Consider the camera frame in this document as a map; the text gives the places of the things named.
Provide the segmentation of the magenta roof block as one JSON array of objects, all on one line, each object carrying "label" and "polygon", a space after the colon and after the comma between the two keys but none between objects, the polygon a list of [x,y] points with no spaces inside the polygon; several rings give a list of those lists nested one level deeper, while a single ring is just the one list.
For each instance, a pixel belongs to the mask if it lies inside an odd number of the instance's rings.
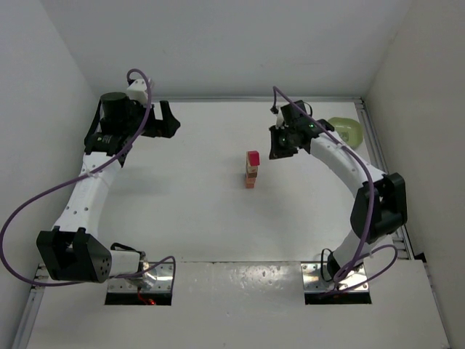
[{"label": "magenta roof block", "polygon": [[257,167],[260,165],[260,155],[258,151],[248,151],[246,155],[249,166]]}]

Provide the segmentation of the orange cube block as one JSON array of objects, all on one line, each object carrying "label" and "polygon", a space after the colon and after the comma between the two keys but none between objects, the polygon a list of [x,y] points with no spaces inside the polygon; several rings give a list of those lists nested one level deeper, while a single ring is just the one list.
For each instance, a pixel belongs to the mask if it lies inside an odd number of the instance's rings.
[{"label": "orange cube block", "polygon": [[254,188],[255,182],[256,182],[255,178],[246,179],[245,181],[246,188]]}]

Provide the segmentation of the green plastic bowl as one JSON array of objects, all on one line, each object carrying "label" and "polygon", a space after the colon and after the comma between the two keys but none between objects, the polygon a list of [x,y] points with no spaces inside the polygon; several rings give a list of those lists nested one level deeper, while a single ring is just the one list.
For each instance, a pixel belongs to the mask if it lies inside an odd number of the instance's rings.
[{"label": "green plastic bowl", "polygon": [[353,150],[363,143],[363,128],[354,119],[333,117],[328,122],[334,127],[340,138]]}]

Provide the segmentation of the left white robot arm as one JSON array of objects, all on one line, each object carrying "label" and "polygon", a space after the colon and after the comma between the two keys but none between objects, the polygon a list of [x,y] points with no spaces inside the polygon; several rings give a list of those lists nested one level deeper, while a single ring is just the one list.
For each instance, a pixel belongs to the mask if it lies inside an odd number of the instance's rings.
[{"label": "left white robot arm", "polygon": [[137,278],[145,253],[114,243],[105,247],[98,226],[110,187],[129,153],[127,144],[140,130],[145,137],[171,138],[180,122],[169,102],[159,102],[161,119],[123,92],[101,96],[92,125],[84,139],[83,179],[49,231],[39,233],[36,246],[54,281],[102,283],[111,277]]}]

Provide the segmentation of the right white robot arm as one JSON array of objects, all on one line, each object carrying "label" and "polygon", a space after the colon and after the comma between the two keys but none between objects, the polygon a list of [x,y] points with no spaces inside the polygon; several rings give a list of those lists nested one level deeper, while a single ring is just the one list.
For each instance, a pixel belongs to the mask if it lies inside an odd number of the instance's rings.
[{"label": "right white robot arm", "polygon": [[398,173],[387,174],[354,152],[324,119],[313,120],[298,100],[272,106],[277,118],[269,128],[271,160],[284,159],[303,149],[324,163],[349,189],[354,204],[351,230],[327,259],[327,274],[340,281],[356,268],[383,237],[394,233],[408,218],[406,185]]}]

